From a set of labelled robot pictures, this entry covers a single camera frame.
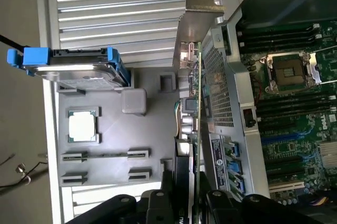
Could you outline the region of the blue slot retention clip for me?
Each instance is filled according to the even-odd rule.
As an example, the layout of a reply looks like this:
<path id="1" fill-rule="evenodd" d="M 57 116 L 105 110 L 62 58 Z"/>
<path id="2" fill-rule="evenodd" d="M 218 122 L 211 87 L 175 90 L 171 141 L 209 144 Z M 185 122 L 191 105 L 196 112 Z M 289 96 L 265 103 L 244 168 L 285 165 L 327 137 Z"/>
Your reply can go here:
<path id="1" fill-rule="evenodd" d="M 242 175 L 242 165 L 239 160 L 231 160 L 227 163 L 227 167 L 230 171 Z"/>
<path id="2" fill-rule="evenodd" d="M 240 145 L 237 142 L 230 143 L 231 155 L 235 158 L 240 157 Z"/>
<path id="3" fill-rule="evenodd" d="M 235 176 L 235 184 L 236 184 L 236 187 L 237 189 L 245 194 L 245 184 L 244 184 L 244 179 L 240 176 Z"/>

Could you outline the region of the white expansion slot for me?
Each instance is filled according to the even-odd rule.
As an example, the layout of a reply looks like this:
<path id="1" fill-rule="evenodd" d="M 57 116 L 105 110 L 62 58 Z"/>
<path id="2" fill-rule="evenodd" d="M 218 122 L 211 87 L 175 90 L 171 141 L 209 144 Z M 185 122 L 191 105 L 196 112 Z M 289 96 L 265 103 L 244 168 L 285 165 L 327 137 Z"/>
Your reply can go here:
<path id="1" fill-rule="evenodd" d="M 269 185 L 269 192 L 276 193 L 281 191 L 302 189 L 305 187 L 304 181 L 294 180 L 286 182 L 277 182 Z"/>

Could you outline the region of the long black expansion slot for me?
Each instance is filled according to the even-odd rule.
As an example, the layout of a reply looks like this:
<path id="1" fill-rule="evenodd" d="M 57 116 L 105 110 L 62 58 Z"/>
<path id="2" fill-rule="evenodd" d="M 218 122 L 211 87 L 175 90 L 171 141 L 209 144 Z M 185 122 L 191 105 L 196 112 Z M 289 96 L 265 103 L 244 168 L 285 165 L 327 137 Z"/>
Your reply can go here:
<path id="1" fill-rule="evenodd" d="M 302 161 L 303 161 L 303 158 L 301 156 L 289 156 L 289 157 L 268 159 L 265 161 L 265 164 L 267 166 L 285 165 L 285 164 L 291 164 L 291 163 L 298 163 Z"/>
<path id="2" fill-rule="evenodd" d="M 272 169 L 272 170 L 267 170 L 266 174 L 269 177 L 273 176 L 292 176 L 296 174 L 303 174 L 305 173 L 304 168 L 286 168 L 286 169 Z"/>
<path id="3" fill-rule="evenodd" d="M 259 123 L 258 127 L 260 131 L 277 131 L 281 129 L 289 129 L 296 126 L 295 122 L 282 122 L 282 123 L 272 123 L 272 122 L 264 122 Z"/>

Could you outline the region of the grey plastic parts rack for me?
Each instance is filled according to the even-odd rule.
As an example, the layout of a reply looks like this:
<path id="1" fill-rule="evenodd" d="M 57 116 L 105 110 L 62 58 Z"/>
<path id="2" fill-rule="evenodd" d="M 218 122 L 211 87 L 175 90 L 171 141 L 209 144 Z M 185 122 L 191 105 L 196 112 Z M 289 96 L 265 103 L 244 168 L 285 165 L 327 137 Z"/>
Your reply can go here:
<path id="1" fill-rule="evenodd" d="M 58 179 L 62 187 L 157 182 L 173 171 L 179 99 L 176 71 L 139 68 L 131 88 L 59 96 Z M 68 112 L 96 112 L 96 141 L 68 142 Z"/>

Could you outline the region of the silver CPU chip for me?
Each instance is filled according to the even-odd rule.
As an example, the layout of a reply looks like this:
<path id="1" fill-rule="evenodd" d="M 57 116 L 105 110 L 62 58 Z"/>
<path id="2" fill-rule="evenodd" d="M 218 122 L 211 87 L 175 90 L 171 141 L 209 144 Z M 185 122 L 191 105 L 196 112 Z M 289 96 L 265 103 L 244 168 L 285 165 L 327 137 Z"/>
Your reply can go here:
<path id="1" fill-rule="evenodd" d="M 96 112 L 75 110 L 68 112 L 68 142 L 96 141 Z"/>

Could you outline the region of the green Dell motherboard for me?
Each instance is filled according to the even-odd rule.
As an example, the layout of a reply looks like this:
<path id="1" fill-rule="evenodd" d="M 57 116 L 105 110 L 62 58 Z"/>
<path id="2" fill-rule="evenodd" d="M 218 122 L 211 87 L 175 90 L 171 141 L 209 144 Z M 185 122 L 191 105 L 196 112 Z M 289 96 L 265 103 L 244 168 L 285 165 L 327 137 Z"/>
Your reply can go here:
<path id="1" fill-rule="evenodd" d="M 302 189 L 270 193 L 276 202 L 289 207 L 323 207 L 337 203 L 337 168 L 324 168 L 320 144 L 337 141 L 337 18 L 297 24 L 248 28 L 237 27 L 240 59 L 250 74 L 259 123 L 295 122 L 296 126 L 260 131 L 260 137 L 299 136 L 297 140 L 262 144 L 264 163 L 268 159 L 301 156 L 302 162 L 265 164 L 265 170 L 304 168 L 292 176 L 267 176 L 268 186 L 277 182 L 304 181 Z M 274 95 L 268 85 L 265 65 L 268 54 L 304 51 L 316 53 L 322 83 L 307 90 Z"/>

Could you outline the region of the silver chipset heatsink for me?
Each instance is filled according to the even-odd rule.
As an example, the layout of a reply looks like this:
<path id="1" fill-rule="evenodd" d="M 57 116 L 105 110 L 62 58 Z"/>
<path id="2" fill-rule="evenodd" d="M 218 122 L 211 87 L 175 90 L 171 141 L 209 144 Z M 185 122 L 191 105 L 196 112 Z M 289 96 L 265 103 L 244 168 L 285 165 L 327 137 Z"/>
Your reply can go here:
<path id="1" fill-rule="evenodd" d="M 337 141 L 321 143 L 320 155 L 324 168 L 337 168 Z"/>

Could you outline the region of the open grey PC case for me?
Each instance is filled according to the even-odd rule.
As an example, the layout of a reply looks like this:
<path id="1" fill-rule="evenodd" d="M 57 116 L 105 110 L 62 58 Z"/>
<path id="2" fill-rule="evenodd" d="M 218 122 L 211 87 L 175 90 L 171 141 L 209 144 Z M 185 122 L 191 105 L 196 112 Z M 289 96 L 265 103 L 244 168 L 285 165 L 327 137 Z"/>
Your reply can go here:
<path id="1" fill-rule="evenodd" d="M 203 40 L 203 109 L 206 116 L 216 187 L 230 198 L 242 201 L 257 194 L 271 200 L 257 124 L 245 126 L 243 110 L 256 111 L 250 74 L 240 59 L 237 25 L 248 28 L 325 21 L 337 18 L 337 0 L 217 0 L 224 7 L 222 16 Z M 240 145 L 240 157 L 231 155 L 230 143 Z M 230 171 L 227 163 L 239 160 L 242 175 Z M 245 194 L 235 184 L 235 176 L 244 179 Z M 337 203 L 323 207 L 289 207 L 320 224 L 337 224 Z"/>

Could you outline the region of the CPU socket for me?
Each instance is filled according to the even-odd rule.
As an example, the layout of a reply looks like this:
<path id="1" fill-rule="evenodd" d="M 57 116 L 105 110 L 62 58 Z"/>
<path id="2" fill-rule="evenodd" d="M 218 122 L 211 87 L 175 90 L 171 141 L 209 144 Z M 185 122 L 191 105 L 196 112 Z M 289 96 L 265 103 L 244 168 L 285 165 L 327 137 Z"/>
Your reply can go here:
<path id="1" fill-rule="evenodd" d="M 268 85 L 265 92 L 274 95 L 291 94 L 316 86 L 309 76 L 309 54 L 304 51 L 268 54 L 260 59 L 265 65 Z"/>

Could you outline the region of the hard disk in blue carrier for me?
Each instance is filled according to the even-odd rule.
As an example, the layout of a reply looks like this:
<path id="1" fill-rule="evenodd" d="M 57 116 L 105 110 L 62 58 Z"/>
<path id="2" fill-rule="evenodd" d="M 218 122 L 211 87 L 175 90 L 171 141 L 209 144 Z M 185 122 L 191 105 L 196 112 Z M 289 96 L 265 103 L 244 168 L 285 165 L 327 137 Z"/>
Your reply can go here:
<path id="1" fill-rule="evenodd" d="M 105 91 L 131 86 L 131 72 L 113 47 L 91 50 L 25 47 L 21 54 L 9 49 L 7 63 L 29 76 L 57 82 L 64 88 Z"/>

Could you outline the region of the silver socket cover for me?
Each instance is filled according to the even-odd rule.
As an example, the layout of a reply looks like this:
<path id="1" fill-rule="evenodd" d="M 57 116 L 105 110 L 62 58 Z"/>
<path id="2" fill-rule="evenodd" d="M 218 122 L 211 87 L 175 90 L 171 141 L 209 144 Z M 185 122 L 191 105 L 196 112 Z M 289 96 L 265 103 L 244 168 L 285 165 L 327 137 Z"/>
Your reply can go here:
<path id="1" fill-rule="evenodd" d="M 316 85 L 321 84 L 321 77 L 320 73 L 317 70 L 317 60 L 316 60 L 316 53 L 310 53 L 309 54 L 309 63 L 307 64 L 307 70 L 309 76 L 313 79 L 314 83 Z"/>

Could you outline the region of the black intrusion switch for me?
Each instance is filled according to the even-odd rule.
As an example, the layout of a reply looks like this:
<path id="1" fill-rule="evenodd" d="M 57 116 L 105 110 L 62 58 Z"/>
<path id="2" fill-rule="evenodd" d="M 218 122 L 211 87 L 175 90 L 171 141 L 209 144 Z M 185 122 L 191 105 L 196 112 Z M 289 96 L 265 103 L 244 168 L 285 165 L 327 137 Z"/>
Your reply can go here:
<path id="1" fill-rule="evenodd" d="M 252 109 L 244 109 L 243 115 L 244 115 L 245 126 L 247 128 L 252 128 L 256 125 L 256 120 L 254 119 Z"/>

